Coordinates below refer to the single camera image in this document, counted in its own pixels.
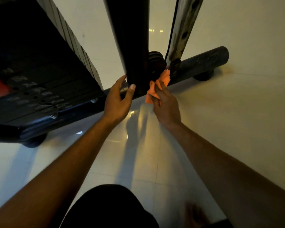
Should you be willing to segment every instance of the person's right hand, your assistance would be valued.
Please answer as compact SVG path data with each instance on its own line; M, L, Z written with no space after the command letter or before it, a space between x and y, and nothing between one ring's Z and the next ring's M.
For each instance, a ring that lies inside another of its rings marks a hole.
M160 97L160 100L151 96L154 105L153 111L160 123L163 124L167 130L172 130L175 125L181 124L178 102L165 87L163 82L160 82L160 86L163 90L160 90L160 88L155 85L155 92Z

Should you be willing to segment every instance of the cleaning cloth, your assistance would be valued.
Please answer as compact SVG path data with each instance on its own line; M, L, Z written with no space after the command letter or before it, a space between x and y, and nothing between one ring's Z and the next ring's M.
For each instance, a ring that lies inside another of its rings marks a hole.
M150 95L152 95L153 97L156 97L157 99L160 100L160 97L155 92L155 85L157 85L158 88L160 88L162 90L162 88L160 86L160 81L162 81L164 83L164 85L167 87L167 85L170 82L170 70L164 70L161 73L160 78L157 79L155 82L154 81L150 81L150 89L147 91L147 96L146 96L145 103L153 104L153 101L152 101L152 98L151 98Z

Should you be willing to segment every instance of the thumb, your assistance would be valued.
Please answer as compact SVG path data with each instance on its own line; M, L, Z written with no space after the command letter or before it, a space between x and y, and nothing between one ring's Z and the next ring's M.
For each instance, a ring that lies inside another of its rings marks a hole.
M124 100L126 100L126 101L132 100L134 92L135 92L135 88L136 88L135 84L130 85L130 87L127 90L127 93L125 94Z

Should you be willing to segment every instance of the forearm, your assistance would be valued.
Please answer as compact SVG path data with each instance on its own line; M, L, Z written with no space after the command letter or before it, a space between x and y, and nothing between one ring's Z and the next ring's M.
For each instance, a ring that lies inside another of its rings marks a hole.
M110 121L99 120L0 208L0 227L47 227L60 212L59 226L113 128Z
M235 227L285 227L285 191L183 124L169 130Z

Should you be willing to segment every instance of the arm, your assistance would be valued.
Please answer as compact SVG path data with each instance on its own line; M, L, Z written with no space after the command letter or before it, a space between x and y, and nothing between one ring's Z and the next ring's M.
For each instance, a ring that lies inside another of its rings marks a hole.
M181 122L176 98L162 84L154 113L179 142L234 227L285 227L285 191Z
M135 85L121 100L124 79L112 86L103 117L0 208L0 227L59 227L103 142L129 112Z

